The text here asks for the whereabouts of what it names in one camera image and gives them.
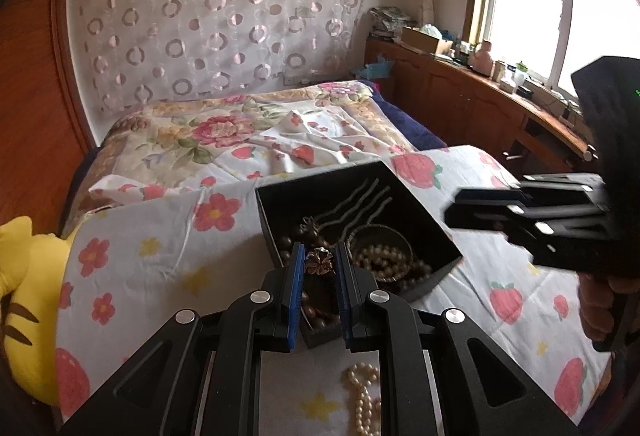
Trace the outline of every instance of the finger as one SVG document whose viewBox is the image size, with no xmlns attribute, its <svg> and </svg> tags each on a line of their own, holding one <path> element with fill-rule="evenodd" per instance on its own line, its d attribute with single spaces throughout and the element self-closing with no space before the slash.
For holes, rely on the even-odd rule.
<svg viewBox="0 0 640 436">
<path fill-rule="evenodd" d="M 588 339 L 591 339 L 594 342 L 602 342 L 607 337 L 606 333 L 592 328 L 591 325 L 582 316 L 582 312 L 580 312 L 580 323 L 582 324 L 582 330 L 584 331 L 584 334 L 587 335 Z"/>
<path fill-rule="evenodd" d="M 613 292 L 611 288 L 605 282 L 598 282 L 596 280 L 579 276 L 580 288 L 578 289 L 578 295 L 580 296 L 580 303 L 590 306 L 597 306 L 604 309 L 609 309 L 613 305 Z"/>
<path fill-rule="evenodd" d="M 608 310 L 582 304 L 580 306 L 580 314 L 584 317 L 592 328 L 603 333 L 611 333 L 613 331 L 614 321 L 613 315 Z"/>
<path fill-rule="evenodd" d="M 609 286 L 615 293 L 636 293 L 640 291 L 640 279 L 609 277 Z"/>
</svg>

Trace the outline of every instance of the pearl necklace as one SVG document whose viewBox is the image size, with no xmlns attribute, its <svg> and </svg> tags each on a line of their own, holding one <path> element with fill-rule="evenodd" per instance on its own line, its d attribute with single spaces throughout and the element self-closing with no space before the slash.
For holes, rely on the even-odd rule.
<svg viewBox="0 0 640 436">
<path fill-rule="evenodd" d="M 360 381 L 356 373 L 368 374 L 368 378 Z M 380 413 L 382 405 L 380 398 L 373 399 L 369 395 L 369 386 L 377 381 L 380 377 L 380 371 L 371 364 L 359 362 L 347 368 L 347 377 L 350 384 L 355 388 L 357 396 L 356 400 L 356 431 L 358 436 L 380 436 Z M 377 413 L 377 419 L 374 421 L 373 415 Z"/>
</svg>

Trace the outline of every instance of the cardboard box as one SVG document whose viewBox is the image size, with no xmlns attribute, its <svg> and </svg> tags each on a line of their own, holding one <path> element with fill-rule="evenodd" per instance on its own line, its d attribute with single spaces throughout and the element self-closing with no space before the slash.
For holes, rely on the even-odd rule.
<svg viewBox="0 0 640 436">
<path fill-rule="evenodd" d="M 280 268 L 284 264 L 280 260 L 276 240 L 281 236 L 290 236 L 292 229 L 302 222 L 303 217 L 317 216 L 332 210 L 338 203 L 345 201 L 364 180 L 373 183 L 376 179 L 379 180 L 376 188 L 383 189 L 388 186 L 390 189 L 385 196 L 393 199 L 373 222 L 390 226 L 400 232 L 411 244 L 415 258 L 423 260 L 433 270 L 431 275 L 422 276 L 417 280 L 417 273 L 409 273 L 402 280 L 379 283 L 379 286 L 409 302 L 430 292 L 455 267 L 462 256 L 420 201 L 381 161 L 258 187 L 255 193 L 260 224 L 274 266 Z M 364 214 L 363 220 L 352 228 L 364 224 L 367 216 L 368 214 Z M 340 238 L 343 228 L 344 224 L 328 226 L 322 230 L 321 235 L 326 241 L 334 244 Z M 308 282 L 310 277 L 316 276 L 305 275 L 305 292 L 309 295 L 311 303 L 337 315 L 333 274 L 329 275 L 329 280 L 315 279 Z M 312 348 L 340 337 L 340 324 L 335 322 L 325 328 L 314 329 L 303 312 L 300 331 L 306 345 Z"/>
<path fill-rule="evenodd" d="M 422 33 L 418 28 L 408 28 L 407 26 L 402 28 L 401 41 L 425 53 L 436 55 L 446 55 L 453 48 L 453 41 L 436 39 L 431 35 Z"/>
</svg>

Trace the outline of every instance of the wall covering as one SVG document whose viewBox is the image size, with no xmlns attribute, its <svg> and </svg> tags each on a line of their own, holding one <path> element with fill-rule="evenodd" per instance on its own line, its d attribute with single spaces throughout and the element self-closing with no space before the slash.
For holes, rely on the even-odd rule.
<svg viewBox="0 0 640 436">
<path fill-rule="evenodd" d="M 105 112 L 340 73 L 363 0 L 70 0 Z"/>
</svg>

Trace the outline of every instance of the strawberry print tablecloth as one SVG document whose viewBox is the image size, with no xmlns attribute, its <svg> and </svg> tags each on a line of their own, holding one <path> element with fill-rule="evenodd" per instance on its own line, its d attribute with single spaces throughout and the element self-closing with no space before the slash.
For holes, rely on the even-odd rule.
<svg viewBox="0 0 640 436">
<path fill-rule="evenodd" d="M 254 147 L 239 148 L 246 154 Z M 438 220 L 462 186 L 515 182 L 471 146 L 401 154 L 385 162 Z M 216 181 L 169 194 L 147 190 L 143 202 L 89 217 L 72 247 L 58 311 L 56 363 L 64 418 L 177 310 L 194 308 L 203 315 L 222 310 L 260 286 L 273 264 L 260 229 L 256 186 L 333 169 Z M 138 187 L 121 194 L 132 190 L 143 193 Z M 578 423 L 608 356 L 595 352 L 582 334 L 576 276 L 534 267 L 524 249 L 500 234 L 443 228 L 464 259 L 414 306 L 436 313 L 453 306 L 464 310 Z M 344 369 L 362 360 L 377 365 L 377 359 L 377 353 L 352 355 L 341 339 L 308 350 L 298 338 L 293 354 L 265 353 L 260 433 L 353 434 L 353 397 Z"/>
</svg>

